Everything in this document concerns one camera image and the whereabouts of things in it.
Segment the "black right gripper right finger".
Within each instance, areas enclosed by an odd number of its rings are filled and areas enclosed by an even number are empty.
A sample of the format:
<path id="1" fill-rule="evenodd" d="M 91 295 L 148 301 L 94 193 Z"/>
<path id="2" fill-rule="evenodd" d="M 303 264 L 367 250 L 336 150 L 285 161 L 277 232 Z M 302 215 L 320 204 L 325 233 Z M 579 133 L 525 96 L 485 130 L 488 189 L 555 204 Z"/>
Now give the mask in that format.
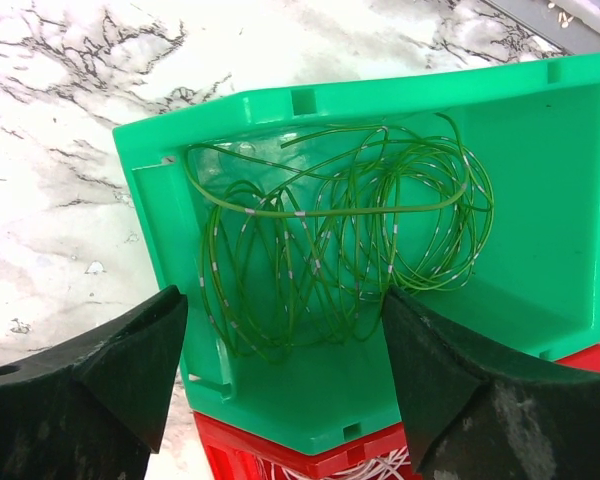
<path id="1" fill-rule="evenodd" d="M 397 287 L 382 322 L 421 477 L 600 479 L 600 373 L 509 348 Z"/>

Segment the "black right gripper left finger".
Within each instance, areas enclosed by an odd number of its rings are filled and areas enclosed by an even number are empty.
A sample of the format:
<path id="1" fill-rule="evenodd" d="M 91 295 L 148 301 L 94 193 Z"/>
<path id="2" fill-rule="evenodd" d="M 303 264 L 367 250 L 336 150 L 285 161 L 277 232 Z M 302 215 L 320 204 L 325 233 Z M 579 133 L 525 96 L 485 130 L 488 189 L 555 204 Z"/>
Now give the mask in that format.
<path id="1" fill-rule="evenodd" d="M 159 451 L 188 302 L 169 286 L 0 366 L 0 479 L 142 479 Z"/>

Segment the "red plastic bin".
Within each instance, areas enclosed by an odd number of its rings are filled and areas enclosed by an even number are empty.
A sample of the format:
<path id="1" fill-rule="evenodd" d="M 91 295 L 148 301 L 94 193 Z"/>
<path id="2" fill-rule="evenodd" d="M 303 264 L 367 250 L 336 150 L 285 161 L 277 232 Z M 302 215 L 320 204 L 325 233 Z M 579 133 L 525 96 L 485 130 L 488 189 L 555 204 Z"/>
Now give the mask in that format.
<path id="1" fill-rule="evenodd" d="M 183 369 L 216 479 L 414 479 L 382 333 L 302 348 L 280 364 L 220 357 Z"/>

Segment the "green plastic bin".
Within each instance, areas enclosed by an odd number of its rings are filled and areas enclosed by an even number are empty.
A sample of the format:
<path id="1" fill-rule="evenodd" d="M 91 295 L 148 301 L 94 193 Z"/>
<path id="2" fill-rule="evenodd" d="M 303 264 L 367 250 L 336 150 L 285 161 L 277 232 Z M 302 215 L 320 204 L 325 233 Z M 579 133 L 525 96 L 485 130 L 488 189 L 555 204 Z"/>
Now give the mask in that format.
<path id="1" fill-rule="evenodd" d="M 400 419 L 396 285 L 558 360 L 600 341 L 600 53 L 264 89 L 113 132 L 190 406 L 306 454 Z"/>

